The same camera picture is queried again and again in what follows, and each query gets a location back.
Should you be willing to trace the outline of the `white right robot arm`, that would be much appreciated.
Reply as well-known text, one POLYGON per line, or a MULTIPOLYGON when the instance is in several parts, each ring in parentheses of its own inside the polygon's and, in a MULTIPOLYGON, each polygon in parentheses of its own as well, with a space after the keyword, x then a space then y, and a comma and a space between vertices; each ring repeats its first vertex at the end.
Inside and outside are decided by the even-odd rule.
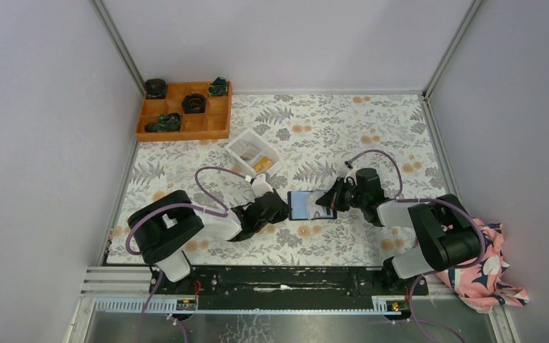
POLYGON ((385 196, 380 176, 372 168, 358 169, 345 178, 337 178, 332 188, 315 203, 338 212, 359 209, 365 220, 376 227, 414 230, 417 246, 383 262, 381 283, 391 294, 406 289, 410 278, 468 266, 485 253, 478 225, 455 195, 391 199, 385 196))

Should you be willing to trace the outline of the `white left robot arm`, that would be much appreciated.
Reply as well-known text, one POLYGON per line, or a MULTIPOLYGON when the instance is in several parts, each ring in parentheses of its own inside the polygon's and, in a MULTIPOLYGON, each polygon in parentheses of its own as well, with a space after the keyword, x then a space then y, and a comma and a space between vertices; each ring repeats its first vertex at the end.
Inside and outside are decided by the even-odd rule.
POLYGON ((128 218, 131 231, 126 248, 141 255, 145 264, 158 267, 166 285, 183 294, 193 284, 191 264, 183 252, 188 241, 206 236, 242 242, 268 224, 283 222, 290 213, 291 207, 276 191, 220 213, 192 203, 185 191, 177 190, 128 218))

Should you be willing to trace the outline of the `white patterned card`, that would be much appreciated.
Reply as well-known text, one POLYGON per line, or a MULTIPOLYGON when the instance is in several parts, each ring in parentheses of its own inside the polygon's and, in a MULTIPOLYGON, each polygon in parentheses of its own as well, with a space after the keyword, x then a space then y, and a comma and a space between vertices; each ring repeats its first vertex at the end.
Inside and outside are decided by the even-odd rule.
POLYGON ((306 215, 309 220, 321 218, 323 215, 322 206, 316 204, 320 198, 318 193, 311 192, 305 198, 306 215))

